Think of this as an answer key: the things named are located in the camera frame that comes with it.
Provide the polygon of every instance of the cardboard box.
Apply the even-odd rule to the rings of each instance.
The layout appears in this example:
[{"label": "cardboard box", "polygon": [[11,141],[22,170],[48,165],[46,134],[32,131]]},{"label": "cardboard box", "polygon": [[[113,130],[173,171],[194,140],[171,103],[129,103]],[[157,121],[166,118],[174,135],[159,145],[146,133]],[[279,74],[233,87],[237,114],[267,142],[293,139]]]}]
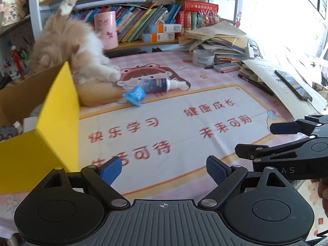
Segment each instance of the cardboard box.
[{"label": "cardboard box", "polygon": [[31,191],[54,167],[78,171],[79,102],[68,63],[0,91],[0,126],[30,116],[36,127],[0,142],[0,194]]},{"label": "cardboard box", "polygon": [[174,41],[174,33],[144,33],[143,42]]},{"label": "cardboard box", "polygon": [[148,26],[149,33],[175,33],[181,32],[181,24],[151,24]]}]

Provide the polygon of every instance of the blue gripper pad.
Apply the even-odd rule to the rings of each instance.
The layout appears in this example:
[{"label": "blue gripper pad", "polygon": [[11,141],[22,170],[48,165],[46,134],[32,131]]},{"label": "blue gripper pad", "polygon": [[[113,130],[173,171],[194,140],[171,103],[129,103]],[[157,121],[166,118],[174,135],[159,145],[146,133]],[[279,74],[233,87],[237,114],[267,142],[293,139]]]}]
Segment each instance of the blue gripper pad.
[{"label": "blue gripper pad", "polygon": [[206,170],[217,185],[220,185],[231,174],[231,167],[213,155],[207,157]]},{"label": "blue gripper pad", "polygon": [[122,172],[122,160],[115,156],[102,166],[98,167],[97,174],[105,181],[108,185],[112,185],[114,180]]}]

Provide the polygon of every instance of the smartphone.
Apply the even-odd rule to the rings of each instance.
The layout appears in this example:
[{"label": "smartphone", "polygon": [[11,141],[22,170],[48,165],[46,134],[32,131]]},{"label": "smartphone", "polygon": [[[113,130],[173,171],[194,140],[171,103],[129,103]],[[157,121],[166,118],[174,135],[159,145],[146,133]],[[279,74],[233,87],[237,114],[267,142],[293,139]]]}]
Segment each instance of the smartphone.
[{"label": "smartphone", "polygon": [[275,70],[275,74],[296,94],[302,101],[312,101],[311,95],[287,72]]}]

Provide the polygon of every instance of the stuffed toy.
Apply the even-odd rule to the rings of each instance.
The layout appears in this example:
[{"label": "stuffed toy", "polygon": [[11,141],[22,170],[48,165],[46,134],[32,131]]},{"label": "stuffed toy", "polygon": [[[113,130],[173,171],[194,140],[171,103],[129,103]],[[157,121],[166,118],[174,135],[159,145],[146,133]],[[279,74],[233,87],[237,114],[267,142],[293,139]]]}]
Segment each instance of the stuffed toy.
[{"label": "stuffed toy", "polygon": [[8,26],[20,21],[25,12],[22,10],[26,0],[2,0],[0,11],[3,12],[2,26]]}]

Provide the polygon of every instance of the pink cylindrical container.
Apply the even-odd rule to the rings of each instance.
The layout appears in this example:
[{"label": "pink cylindrical container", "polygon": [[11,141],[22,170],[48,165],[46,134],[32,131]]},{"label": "pink cylindrical container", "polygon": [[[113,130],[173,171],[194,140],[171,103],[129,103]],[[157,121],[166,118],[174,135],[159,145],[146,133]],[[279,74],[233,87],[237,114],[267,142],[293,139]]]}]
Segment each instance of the pink cylindrical container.
[{"label": "pink cylindrical container", "polygon": [[118,46],[115,11],[95,15],[96,32],[101,33],[100,39],[105,50],[114,49]]}]

